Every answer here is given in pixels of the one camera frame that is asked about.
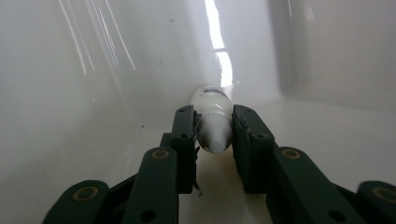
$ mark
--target glossy white surface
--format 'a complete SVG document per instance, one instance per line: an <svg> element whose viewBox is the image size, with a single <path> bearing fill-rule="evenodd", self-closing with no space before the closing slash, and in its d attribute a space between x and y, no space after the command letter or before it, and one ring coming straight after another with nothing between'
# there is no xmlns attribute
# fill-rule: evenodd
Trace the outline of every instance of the glossy white surface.
<svg viewBox="0 0 396 224"><path fill-rule="evenodd" d="M396 185L396 2L0 2L0 222L37 223L69 186L114 186L205 85L257 110L331 181ZM232 151L198 160L180 223L270 222Z"/></svg>

